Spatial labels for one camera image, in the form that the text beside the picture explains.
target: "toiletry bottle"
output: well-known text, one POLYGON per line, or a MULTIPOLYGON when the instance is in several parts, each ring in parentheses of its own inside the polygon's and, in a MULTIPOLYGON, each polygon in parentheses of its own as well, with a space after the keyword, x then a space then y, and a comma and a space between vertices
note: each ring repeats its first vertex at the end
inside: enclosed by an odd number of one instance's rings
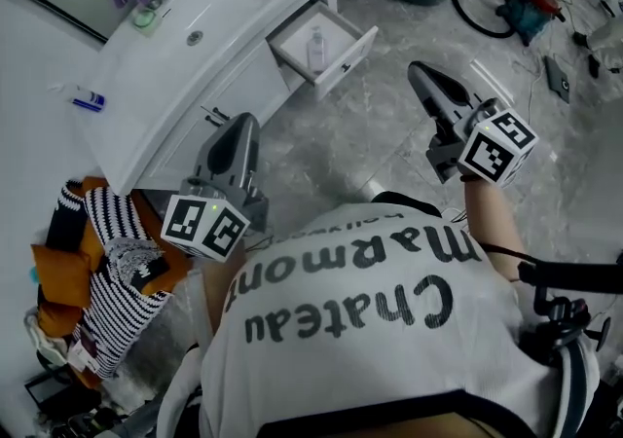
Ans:
POLYGON ((49 90, 57 91, 67 102, 90 109, 96 113, 101 111, 106 105, 106 99, 103 95, 74 84, 54 85, 49 90))
POLYGON ((322 73, 327 67, 327 43, 322 36, 320 26, 314 26, 311 31, 311 39, 308 41, 308 66, 314 73, 322 73))

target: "cabinet door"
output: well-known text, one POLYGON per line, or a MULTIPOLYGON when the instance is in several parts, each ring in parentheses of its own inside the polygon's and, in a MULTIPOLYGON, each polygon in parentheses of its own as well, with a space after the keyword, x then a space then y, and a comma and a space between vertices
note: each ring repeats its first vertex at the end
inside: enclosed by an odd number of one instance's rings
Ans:
POLYGON ((251 113, 263 125, 290 95, 265 40, 232 72, 224 85, 220 93, 202 103, 208 113, 216 110, 216 121, 222 115, 233 118, 240 113, 251 113))
POLYGON ((176 191, 182 180, 193 174, 197 154, 203 143, 220 123, 206 111, 195 107, 175 127, 173 138, 168 138, 154 160, 147 166, 136 187, 176 191))

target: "person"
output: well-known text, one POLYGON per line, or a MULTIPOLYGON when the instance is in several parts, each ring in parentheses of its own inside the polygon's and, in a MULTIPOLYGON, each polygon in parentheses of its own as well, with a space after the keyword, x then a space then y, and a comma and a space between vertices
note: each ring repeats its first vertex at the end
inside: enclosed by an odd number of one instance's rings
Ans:
POLYGON ((589 72, 599 78, 600 67, 612 73, 620 73, 623 68, 623 15, 610 19, 590 35, 575 31, 573 42, 592 53, 588 57, 589 72))
MULTIPOLYGON (((248 261, 239 245, 210 263, 200 436, 554 435, 569 401, 561 371, 519 347, 538 320, 533 292, 518 259, 479 245, 524 252, 512 211, 497 186, 461 179, 469 233, 382 193, 248 261)), ((586 410, 599 370, 580 345, 586 410)))

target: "gray tiled floor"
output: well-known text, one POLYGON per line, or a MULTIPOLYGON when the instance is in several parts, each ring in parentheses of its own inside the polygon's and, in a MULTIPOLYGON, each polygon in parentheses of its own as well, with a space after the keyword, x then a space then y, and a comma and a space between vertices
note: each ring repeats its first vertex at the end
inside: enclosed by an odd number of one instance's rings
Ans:
MULTIPOLYGON (((479 22, 503 29, 493 15, 500 0, 464 1, 479 22)), ((578 30, 605 22, 585 0, 567 1, 578 30)), ((590 159, 590 133, 599 108, 623 96, 623 81, 607 73, 597 81, 588 77, 586 54, 570 41, 570 20, 554 21, 526 49, 518 37, 494 40, 477 33, 458 17, 450 1, 433 8, 401 0, 339 2, 346 18, 364 29, 376 25, 379 34, 368 58, 324 100, 314 102, 310 88, 303 86, 263 128, 259 180, 271 200, 272 233, 289 234, 344 202, 369 201, 383 190, 442 210, 462 208, 458 180, 442 186, 424 156, 435 128, 409 85, 407 66, 426 60, 459 73, 480 96, 507 100, 539 133, 540 144, 506 189, 529 253, 552 260, 613 259, 597 253, 587 256, 586 248, 571 239, 568 209, 590 159), (549 91, 543 55, 554 57, 568 73, 570 104, 549 91)), ((581 296, 592 312, 612 305, 605 295, 581 296)), ((600 353, 603 372, 623 351, 623 302, 608 314, 613 324, 600 353)), ((189 336, 183 296, 175 297, 129 353, 119 371, 121 380, 110 385, 128 387, 129 381, 140 395, 146 387, 163 388, 189 336), (145 363, 154 346, 167 346, 166 363, 145 363)))

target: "black and white striped fabric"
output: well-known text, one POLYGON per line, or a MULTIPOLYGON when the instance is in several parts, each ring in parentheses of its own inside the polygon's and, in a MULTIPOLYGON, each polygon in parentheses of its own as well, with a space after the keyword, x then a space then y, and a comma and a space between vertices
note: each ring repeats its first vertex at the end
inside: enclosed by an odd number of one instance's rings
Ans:
MULTIPOLYGON (((85 194, 84 206, 105 249, 115 239, 153 243, 129 196, 117 196, 107 187, 98 187, 85 194)), ((149 277, 152 268, 150 263, 140 263, 135 275, 152 278, 149 277)), ((91 277, 91 306, 83 310, 82 320, 95 339, 98 376, 105 379, 113 375, 169 297, 163 291, 151 296, 140 294, 135 287, 120 280, 108 258, 102 259, 96 274, 91 277)), ((81 335, 80 326, 77 326, 74 330, 76 341, 81 335)))

